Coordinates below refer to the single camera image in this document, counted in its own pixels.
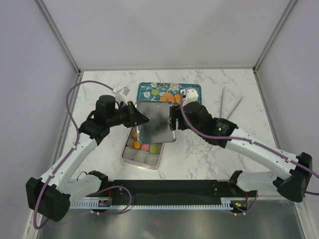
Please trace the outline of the silver tin lid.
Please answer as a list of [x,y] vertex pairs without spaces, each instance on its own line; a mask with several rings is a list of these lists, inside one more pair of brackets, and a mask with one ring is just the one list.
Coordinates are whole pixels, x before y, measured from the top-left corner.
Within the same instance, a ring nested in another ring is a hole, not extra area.
[[170,129],[171,102],[137,101],[137,110],[149,119],[137,126],[137,139],[141,144],[161,144],[176,141],[175,131]]

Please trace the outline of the pink round cookie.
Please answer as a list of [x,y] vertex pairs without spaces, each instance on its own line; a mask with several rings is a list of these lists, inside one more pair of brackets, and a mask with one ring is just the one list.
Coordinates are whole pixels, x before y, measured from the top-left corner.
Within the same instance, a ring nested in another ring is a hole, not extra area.
[[149,145],[149,144],[143,144],[143,145],[141,145],[141,150],[143,150],[143,151],[149,151],[149,149],[150,149],[150,145]]

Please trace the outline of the cookie tin with liners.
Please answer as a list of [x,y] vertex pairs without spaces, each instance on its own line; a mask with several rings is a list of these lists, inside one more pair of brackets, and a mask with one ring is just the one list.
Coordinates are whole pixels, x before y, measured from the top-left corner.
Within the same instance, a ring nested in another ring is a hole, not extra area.
[[123,161],[127,164],[131,164],[137,167],[157,170],[159,168],[160,161],[162,158],[164,144],[154,144],[158,146],[158,149],[159,149],[158,154],[150,154],[149,151],[143,151],[141,150],[141,148],[135,149],[132,146],[132,142],[134,140],[138,140],[137,138],[133,138],[133,133],[135,131],[137,132],[136,128],[135,127],[132,128],[126,140],[126,143],[121,155]]

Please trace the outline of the steel kitchen tongs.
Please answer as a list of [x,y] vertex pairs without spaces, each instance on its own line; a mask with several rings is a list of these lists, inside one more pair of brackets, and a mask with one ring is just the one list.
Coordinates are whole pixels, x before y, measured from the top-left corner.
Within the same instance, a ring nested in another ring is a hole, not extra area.
[[244,98],[243,93],[236,93],[223,87],[220,96],[219,117],[230,119]]

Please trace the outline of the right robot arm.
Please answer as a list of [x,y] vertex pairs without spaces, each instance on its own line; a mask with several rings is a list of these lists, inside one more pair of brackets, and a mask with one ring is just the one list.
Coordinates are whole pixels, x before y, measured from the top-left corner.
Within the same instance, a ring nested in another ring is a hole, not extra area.
[[267,172],[235,171],[228,181],[228,191],[232,196],[270,191],[293,202],[303,201],[314,175],[309,154],[301,152],[296,155],[268,146],[235,123],[212,117],[198,102],[171,106],[169,117],[172,130],[190,129],[209,144],[242,154],[268,169]]

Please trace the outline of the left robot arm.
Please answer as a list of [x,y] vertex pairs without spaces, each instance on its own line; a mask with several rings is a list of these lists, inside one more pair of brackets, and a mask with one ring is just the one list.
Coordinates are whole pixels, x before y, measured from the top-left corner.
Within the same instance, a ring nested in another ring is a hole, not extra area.
[[70,206],[86,196],[105,196],[109,191],[108,177],[96,170],[83,179],[70,183],[70,179],[84,159],[93,152],[114,126],[132,128],[149,122],[134,103],[120,104],[116,99],[102,95],[95,110],[81,124],[78,135],[69,151],[38,179],[31,177],[26,183],[28,206],[34,214],[41,214],[58,222],[67,214]]

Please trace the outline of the orange cookie in pile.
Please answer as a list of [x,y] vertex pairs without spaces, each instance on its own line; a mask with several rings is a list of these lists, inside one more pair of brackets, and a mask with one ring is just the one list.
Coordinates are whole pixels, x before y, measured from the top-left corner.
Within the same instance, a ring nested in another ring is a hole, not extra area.
[[174,98],[174,96],[172,96],[172,95],[169,95],[169,96],[167,97],[167,100],[168,100],[169,102],[171,102],[171,103],[174,103],[174,102],[175,102],[175,98]]

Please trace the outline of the light green cookie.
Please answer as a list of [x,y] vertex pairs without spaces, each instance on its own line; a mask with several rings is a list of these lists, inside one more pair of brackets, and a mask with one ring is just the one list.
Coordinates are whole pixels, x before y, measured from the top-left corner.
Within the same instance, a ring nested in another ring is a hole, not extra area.
[[152,90],[152,95],[157,96],[159,94],[159,91],[157,89]]

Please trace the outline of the teal floral tray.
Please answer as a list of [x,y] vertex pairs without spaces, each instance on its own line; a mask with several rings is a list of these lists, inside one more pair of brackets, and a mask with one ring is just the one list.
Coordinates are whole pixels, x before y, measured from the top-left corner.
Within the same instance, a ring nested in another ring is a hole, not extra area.
[[[145,82],[140,83],[137,91],[137,101],[160,101],[168,102],[167,97],[169,95],[174,96],[175,102],[173,104],[180,103],[180,90],[184,88],[195,88],[199,93],[198,102],[202,103],[201,86],[199,84],[182,84],[182,83],[154,83]],[[157,89],[159,94],[157,96],[152,95],[152,90]]]

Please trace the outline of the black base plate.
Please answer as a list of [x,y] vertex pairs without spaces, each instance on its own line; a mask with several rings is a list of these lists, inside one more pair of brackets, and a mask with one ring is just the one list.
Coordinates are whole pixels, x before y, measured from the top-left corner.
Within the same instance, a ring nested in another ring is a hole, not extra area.
[[115,180],[104,182],[93,197],[111,196],[116,205],[127,205],[129,194],[133,205],[197,205],[217,204],[222,198],[254,198],[256,191],[231,189],[227,181],[217,180]]

